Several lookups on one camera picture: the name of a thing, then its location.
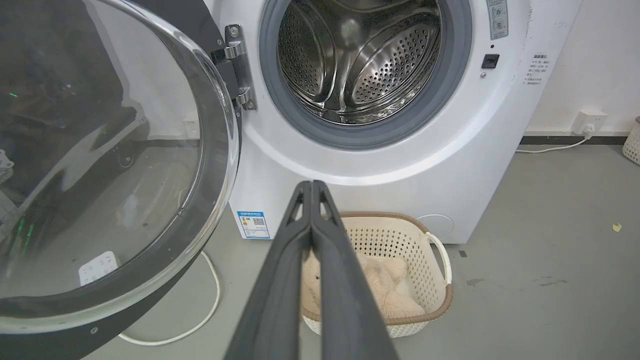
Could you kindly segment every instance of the white basket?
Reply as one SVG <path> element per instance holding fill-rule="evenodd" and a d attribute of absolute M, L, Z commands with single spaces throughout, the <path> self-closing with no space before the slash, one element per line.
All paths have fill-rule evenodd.
<path fill-rule="evenodd" d="M 394 213 L 344 213 L 341 217 L 356 252 L 374 257 L 399 257 L 407 262 L 414 299 L 426 314 L 385 320 L 391 338 L 413 335 L 448 310 L 453 298 L 451 262 L 442 242 L 422 223 Z M 430 242 L 438 248 L 444 276 Z M 319 310 L 304 287 L 302 315 L 309 328 L 320 335 Z"/>
<path fill-rule="evenodd" d="M 636 118 L 625 146 L 622 147 L 622 153 L 629 158 L 629 160 L 640 165 L 640 117 Z"/>

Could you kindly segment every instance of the white cable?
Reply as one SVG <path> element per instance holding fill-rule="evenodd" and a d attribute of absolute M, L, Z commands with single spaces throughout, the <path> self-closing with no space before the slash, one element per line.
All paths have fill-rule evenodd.
<path fill-rule="evenodd" d="M 204 250 L 200 253 L 200 255 L 202 255 L 202 257 L 207 261 L 207 264 L 209 264 L 209 268 L 211 269 L 211 273 L 213 274 L 213 278 L 216 281 L 216 301 L 213 303 L 213 306 L 211 308 L 211 310 L 209 311 L 209 314 L 207 314 L 207 316 L 205 316 L 205 318 L 198 324 L 196 325 L 194 328 L 192 328 L 191 330 L 184 332 L 178 336 L 174 336 L 170 339 L 167 340 L 162 340 L 162 341 L 142 341 L 142 340 L 136 340 L 133 338 L 128 337 L 127 335 L 125 335 L 124 333 L 121 333 L 120 335 L 118 335 L 121 339 L 126 340 L 132 344 L 136 344 L 136 345 L 141 345 L 144 347 L 158 347 L 161 345 L 166 345 L 166 344 L 170 344 L 170 343 L 174 343 L 178 340 L 184 339 L 187 336 L 193 334 L 194 332 L 198 331 L 201 327 L 204 326 L 204 324 L 206 324 L 209 319 L 213 316 L 213 313 L 216 312 L 216 308 L 218 307 L 218 302 L 220 301 L 220 280 L 218 279 L 218 274 L 216 273 L 216 269 L 213 267 L 213 263 L 211 262 L 211 259 L 209 258 L 209 256 L 207 255 L 206 252 L 204 252 Z"/>
<path fill-rule="evenodd" d="M 544 149 L 544 150 L 538 150 L 538 151 L 516 150 L 516 152 L 524 152 L 525 154 L 542 154 L 543 152 L 549 152 L 549 151 L 554 151 L 554 150 L 563 150 L 563 149 L 569 149 L 569 148 L 572 148 L 572 147 L 576 147 L 578 145 L 584 144 L 587 140 L 589 140 L 589 139 L 588 138 L 584 138 L 584 139 L 580 140 L 579 142 L 577 142 L 575 144 L 562 146 L 562 147 L 552 147 L 551 149 Z"/>

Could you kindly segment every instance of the wall socket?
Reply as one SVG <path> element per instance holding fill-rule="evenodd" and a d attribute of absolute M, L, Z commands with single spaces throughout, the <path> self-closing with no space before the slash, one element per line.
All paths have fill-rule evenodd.
<path fill-rule="evenodd" d="M 582 110 L 575 117 L 573 125 L 571 126 L 571 132 L 576 135 L 586 135 L 584 129 L 587 126 L 593 126 L 593 132 L 597 133 L 609 116 L 602 111 L 597 110 Z"/>

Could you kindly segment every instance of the teddy bear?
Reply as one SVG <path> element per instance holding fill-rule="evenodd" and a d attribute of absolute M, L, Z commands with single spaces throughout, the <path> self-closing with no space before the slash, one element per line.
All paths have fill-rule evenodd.
<path fill-rule="evenodd" d="M 407 263 L 401 258 L 372 258 L 356 253 L 362 272 L 373 294 L 373 299 L 384 319 L 424 315 L 425 310 L 411 296 L 401 293 L 401 284 L 407 274 Z M 320 313 L 320 262 L 313 252 L 302 268 L 303 306 Z"/>

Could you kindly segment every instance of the beige plastic basket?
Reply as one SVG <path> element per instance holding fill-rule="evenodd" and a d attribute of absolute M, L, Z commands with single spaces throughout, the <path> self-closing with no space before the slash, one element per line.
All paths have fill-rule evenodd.
<path fill-rule="evenodd" d="M 385 320 L 391 338 L 413 335 L 448 310 L 453 298 L 451 262 L 442 242 L 421 222 L 395 213 L 343 213 L 341 217 L 356 252 L 374 257 L 400 257 L 407 262 L 413 298 L 426 314 Z M 430 242 L 440 253 L 444 276 Z M 302 315 L 309 328 L 320 334 L 320 311 L 304 286 Z"/>
<path fill-rule="evenodd" d="M 631 133 L 622 147 L 622 153 L 629 158 L 629 160 L 640 165 L 640 117 L 636 118 Z"/>

